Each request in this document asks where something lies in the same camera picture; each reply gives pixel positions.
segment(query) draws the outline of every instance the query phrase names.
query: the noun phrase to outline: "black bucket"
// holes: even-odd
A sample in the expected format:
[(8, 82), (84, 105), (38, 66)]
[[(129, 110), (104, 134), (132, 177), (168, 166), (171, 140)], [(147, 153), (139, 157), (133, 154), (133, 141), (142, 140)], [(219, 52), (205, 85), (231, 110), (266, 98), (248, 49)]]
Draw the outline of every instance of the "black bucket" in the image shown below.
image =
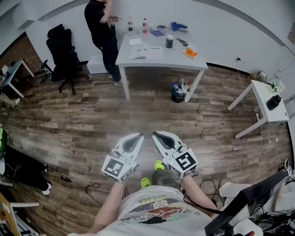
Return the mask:
[(185, 94), (179, 93), (177, 89), (174, 88), (174, 86), (172, 86), (172, 94), (171, 94), (172, 101), (174, 101), (175, 103), (181, 103), (184, 100), (184, 98), (185, 98)]

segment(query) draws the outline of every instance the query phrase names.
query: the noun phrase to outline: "black monitor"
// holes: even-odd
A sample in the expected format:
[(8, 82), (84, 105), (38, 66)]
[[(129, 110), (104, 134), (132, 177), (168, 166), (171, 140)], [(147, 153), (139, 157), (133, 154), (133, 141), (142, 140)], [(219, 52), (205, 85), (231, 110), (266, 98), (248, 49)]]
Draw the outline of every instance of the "black monitor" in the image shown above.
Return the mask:
[(286, 173), (281, 170), (273, 176), (248, 187), (205, 227), (207, 236), (232, 235), (234, 226), (258, 212), (274, 194), (275, 187), (282, 184)]

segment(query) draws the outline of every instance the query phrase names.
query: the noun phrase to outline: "black t-shirt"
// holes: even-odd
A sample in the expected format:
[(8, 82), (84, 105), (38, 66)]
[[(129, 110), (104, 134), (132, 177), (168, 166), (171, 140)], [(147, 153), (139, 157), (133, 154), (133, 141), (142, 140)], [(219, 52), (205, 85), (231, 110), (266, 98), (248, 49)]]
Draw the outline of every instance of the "black t-shirt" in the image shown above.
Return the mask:
[(97, 0), (90, 0), (87, 4), (84, 15), (88, 28), (92, 35), (92, 41), (103, 43), (115, 33), (112, 32), (107, 23), (100, 23), (101, 18), (105, 15), (105, 4)]

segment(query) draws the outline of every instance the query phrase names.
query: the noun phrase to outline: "forearm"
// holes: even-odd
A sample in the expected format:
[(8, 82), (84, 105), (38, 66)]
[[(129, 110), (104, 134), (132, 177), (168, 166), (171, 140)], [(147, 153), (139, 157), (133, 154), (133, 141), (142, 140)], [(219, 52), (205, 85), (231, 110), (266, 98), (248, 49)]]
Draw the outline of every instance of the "forearm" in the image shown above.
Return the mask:
[[(192, 201), (194, 201), (195, 203), (197, 203), (198, 205), (202, 207), (217, 210), (214, 203), (204, 194), (204, 192), (200, 189), (200, 187), (197, 185), (197, 183), (194, 181), (194, 179), (191, 176), (187, 176), (184, 179), (182, 179), (182, 183), (187, 196)], [(212, 213), (206, 212), (204, 210), (202, 211), (209, 216), (212, 215)]]
[(93, 228), (89, 233), (97, 233), (118, 219), (118, 212), (124, 193), (125, 184), (115, 183), (105, 203), (97, 213)]
[(109, 20), (109, 18), (111, 17), (111, 10), (112, 10), (112, 2), (109, 1), (106, 4), (106, 8), (104, 10), (105, 15), (100, 20), (101, 23), (106, 23)]

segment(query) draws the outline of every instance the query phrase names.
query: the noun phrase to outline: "desk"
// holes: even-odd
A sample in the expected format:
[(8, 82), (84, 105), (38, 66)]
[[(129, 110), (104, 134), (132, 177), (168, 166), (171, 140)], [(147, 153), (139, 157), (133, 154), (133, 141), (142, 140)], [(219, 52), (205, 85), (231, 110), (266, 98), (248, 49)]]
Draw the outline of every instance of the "desk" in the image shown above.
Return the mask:
[(21, 59), (19, 60), (18, 62), (16, 62), (14, 64), (14, 66), (11, 66), (9, 67), (8, 69), (8, 73), (10, 73), (11, 75), (9, 76), (9, 78), (6, 80), (6, 82), (1, 86), (2, 87), (5, 87), (6, 85), (9, 85), (21, 98), (23, 98), (24, 96), (11, 84), (11, 80), (13, 79), (15, 73), (17, 72), (17, 70), (19, 69), (20, 65), (23, 65), (26, 70), (28, 71), (28, 73), (34, 77), (35, 75), (32, 73), (32, 71), (28, 68), (28, 66), (25, 64), (24, 60)]
[[(182, 68), (182, 69), (193, 69), (193, 70), (199, 70), (199, 74), (194, 79), (191, 87), (190, 87), (190, 93), (186, 96), (186, 101), (189, 101), (191, 96), (193, 95), (195, 88), (197, 87), (201, 77), (203, 76), (203, 73), (206, 69), (208, 69), (208, 66), (197, 48), (196, 41), (192, 37), (191, 33), (188, 32), (182, 33), (182, 32), (174, 32), (171, 29), (167, 29), (165, 36), (155, 37), (152, 35), (149, 31), (144, 34), (142, 32), (143, 27), (134, 27), (134, 29), (138, 30), (140, 34), (133, 34), (129, 36), (130, 34), (125, 34), (119, 55), (117, 57), (116, 65), (119, 66), (122, 83), (124, 87), (124, 92), (126, 99), (130, 99), (130, 93), (129, 88), (127, 84), (127, 77), (125, 73), (125, 67), (133, 67), (133, 66), (152, 66), (152, 67), (172, 67), (172, 68)], [(174, 36), (174, 42), (173, 45), (174, 48), (166, 48), (166, 39), (167, 35), (173, 35)], [(163, 58), (159, 60), (152, 60), (152, 59), (130, 59), (131, 49), (133, 46), (129, 44), (129, 39), (135, 39), (135, 38), (141, 38), (142, 42), (149, 45), (149, 46), (158, 46), (163, 48)], [(184, 41), (193, 43), (197, 48), (198, 55), (195, 59), (191, 59), (183, 54), (183, 51), (186, 49), (179, 41), (176, 40), (176, 38), (180, 38)]]
[(285, 123), (289, 120), (289, 116), (283, 101), (281, 101), (275, 109), (270, 111), (267, 108), (267, 101), (278, 93), (272, 93), (271, 85), (266, 83), (261, 83), (255, 80), (251, 80), (251, 84), (241, 93), (240, 96), (227, 108), (229, 111), (232, 110), (248, 93), (250, 90), (253, 90), (255, 97), (258, 101), (258, 106), (256, 106), (253, 111), (256, 112), (260, 109), (262, 113), (262, 118), (243, 132), (236, 135), (236, 139), (250, 133), (254, 129), (262, 126), (266, 122), (275, 123), (275, 126), (278, 126), (282, 123)]
[(37, 207), (39, 206), (39, 202), (33, 202), (33, 203), (10, 203), (3, 195), (0, 193), (0, 203), (1, 203), (1, 213), (0, 214), (0, 220), (4, 220), (8, 223), (11, 233), (13, 233), (14, 236), (21, 236), (21, 232), (19, 230), (18, 224), (17, 224), (17, 216), (14, 213), (13, 208), (14, 207)]

